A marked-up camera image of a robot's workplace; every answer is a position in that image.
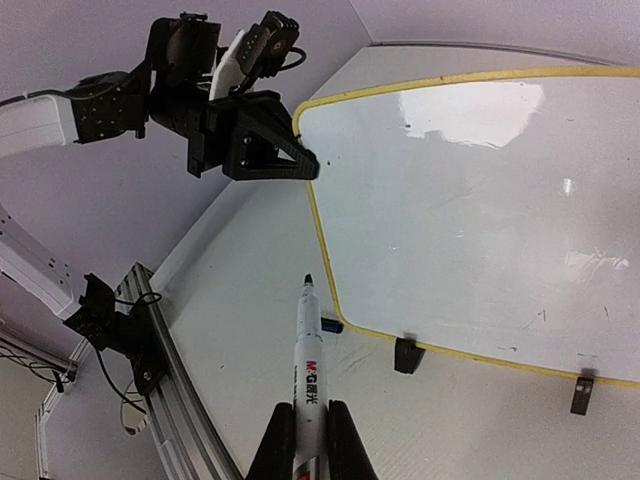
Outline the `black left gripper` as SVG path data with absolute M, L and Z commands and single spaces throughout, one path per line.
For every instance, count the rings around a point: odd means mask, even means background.
M 206 92 L 153 92 L 149 116 L 187 140 L 187 171 L 193 176 L 216 167 L 236 181 L 314 180 L 320 173 L 275 92 L 218 100 Z

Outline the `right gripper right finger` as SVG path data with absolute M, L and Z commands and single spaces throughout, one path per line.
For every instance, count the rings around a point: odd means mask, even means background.
M 326 426 L 326 452 L 331 480 L 377 480 L 347 404 L 330 400 Z

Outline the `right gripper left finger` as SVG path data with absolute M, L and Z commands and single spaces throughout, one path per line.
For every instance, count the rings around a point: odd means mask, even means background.
M 295 413 L 290 403 L 278 403 L 272 413 L 246 480 L 291 480 L 296 447 Z

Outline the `white marker pen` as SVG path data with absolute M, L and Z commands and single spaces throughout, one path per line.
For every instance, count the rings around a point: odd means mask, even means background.
M 328 389 L 322 321 L 313 277 L 304 278 L 297 310 L 293 409 L 295 479 L 326 479 Z

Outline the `yellow framed small whiteboard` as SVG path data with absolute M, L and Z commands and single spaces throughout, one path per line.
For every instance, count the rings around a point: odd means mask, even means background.
M 425 349 L 639 383 L 639 71 L 446 75 L 293 128 L 338 319 Z

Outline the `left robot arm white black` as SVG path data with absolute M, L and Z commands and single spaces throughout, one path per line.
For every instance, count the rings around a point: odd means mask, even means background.
M 270 11 L 224 48 L 219 33 L 220 25 L 203 14 L 160 18 L 133 70 L 3 101 L 2 156 L 127 132 L 143 138 L 147 123 L 155 122 L 186 140 L 194 176 L 220 168 L 236 181 L 317 178 L 319 162 L 300 144 L 280 96 L 254 87 L 291 68 L 298 23 Z

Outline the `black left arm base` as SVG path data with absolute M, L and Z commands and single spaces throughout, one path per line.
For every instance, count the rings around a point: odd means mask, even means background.
M 148 396 L 167 373 L 167 364 L 152 324 L 151 307 L 161 295 L 142 293 L 135 301 L 116 298 L 115 292 L 93 274 L 85 276 L 80 308 L 63 324 L 83 336 L 102 352 L 124 355 L 131 364 L 139 394 Z

